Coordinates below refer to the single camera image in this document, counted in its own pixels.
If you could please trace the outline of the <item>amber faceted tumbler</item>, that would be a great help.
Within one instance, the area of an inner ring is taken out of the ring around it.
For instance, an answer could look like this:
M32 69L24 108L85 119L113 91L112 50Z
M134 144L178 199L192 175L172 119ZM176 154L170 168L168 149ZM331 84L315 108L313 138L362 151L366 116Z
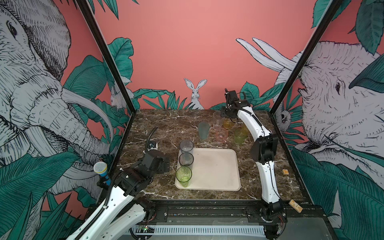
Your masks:
M224 118L223 120L223 128L230 130L235 123L230 118Z

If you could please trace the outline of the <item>clear pink tall tumbler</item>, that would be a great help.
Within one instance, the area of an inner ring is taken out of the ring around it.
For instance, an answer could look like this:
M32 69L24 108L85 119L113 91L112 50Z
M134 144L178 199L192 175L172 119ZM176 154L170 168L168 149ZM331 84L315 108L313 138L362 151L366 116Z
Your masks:
M218 130L223 125L223 118L221 117L220 111L215 111L213 114L213 128L214 130Z

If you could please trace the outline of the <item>teal frosted tumbler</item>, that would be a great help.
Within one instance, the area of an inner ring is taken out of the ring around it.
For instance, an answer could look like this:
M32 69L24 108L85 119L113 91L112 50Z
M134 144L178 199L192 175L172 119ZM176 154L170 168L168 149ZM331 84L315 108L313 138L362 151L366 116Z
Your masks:
M209 131L210 131L210 124L208 122L200 122L198 124L198 132L201 140L205 140L208 138Z

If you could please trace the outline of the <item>light green faceted tumbler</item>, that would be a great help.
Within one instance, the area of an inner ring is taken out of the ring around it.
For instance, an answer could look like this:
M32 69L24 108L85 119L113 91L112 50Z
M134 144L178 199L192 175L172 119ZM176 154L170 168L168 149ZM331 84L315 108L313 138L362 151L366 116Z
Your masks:
M192 170L186 166L181 166L176 171L176 179L184 188L188 187L192 176L193 176Z

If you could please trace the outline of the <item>dark smoky transparent tumbler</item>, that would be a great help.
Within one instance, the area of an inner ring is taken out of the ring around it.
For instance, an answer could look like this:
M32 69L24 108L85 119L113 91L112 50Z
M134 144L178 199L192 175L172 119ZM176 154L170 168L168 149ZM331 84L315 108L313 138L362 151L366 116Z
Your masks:
M193 163L194 163L194 156L191 153L185 152L179 156L180 166L192 168Z

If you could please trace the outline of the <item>blue-grey transparent tumbler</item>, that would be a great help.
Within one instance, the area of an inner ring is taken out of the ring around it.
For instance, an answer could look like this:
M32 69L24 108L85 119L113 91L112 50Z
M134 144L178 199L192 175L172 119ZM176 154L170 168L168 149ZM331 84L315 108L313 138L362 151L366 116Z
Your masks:
M194 149L194 143L191 140L182 140L179 147L181 153L191 153Z

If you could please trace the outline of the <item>beige plastic tray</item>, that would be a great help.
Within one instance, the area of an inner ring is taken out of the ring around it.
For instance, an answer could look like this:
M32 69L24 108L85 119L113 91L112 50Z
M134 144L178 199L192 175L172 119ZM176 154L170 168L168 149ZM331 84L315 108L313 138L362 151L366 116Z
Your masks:
M237 155L231 149L194 148L192 178L187 187L175 179L183 190L238 191L241 188Z

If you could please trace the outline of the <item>yellow tall tumbler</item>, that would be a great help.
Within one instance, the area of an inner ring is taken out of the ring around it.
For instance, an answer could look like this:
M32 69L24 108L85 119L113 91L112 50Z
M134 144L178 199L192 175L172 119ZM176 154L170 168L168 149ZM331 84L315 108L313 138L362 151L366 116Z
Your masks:
M246 136L249 135L250 133L248 127L244 123L242 123L241 125L241 132L243 135L246 135Z

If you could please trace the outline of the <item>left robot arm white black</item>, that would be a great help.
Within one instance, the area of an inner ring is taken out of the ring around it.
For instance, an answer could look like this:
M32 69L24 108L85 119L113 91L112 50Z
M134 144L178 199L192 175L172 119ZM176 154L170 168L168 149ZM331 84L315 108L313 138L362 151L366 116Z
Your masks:
M120 170L113 178L106 198L67 239L115 240L143 220L151 221L156 215L155 203L147 197L138 198L127 212L120 217L117 215L153 181L155 175L169 171L170 159L164 153L158 150L144 153L136 163Z

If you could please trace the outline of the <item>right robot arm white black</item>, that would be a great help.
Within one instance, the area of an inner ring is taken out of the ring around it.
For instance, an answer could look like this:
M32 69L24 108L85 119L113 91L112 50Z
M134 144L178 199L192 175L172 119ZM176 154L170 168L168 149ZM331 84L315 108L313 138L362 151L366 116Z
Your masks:
M284 210L275 177L279 137L261 123L246 100L226 100L226 105L221 108L221 116L240 119L254 139L250 155L257 164L262 185L261 216L265 222L271 223L281 217Z

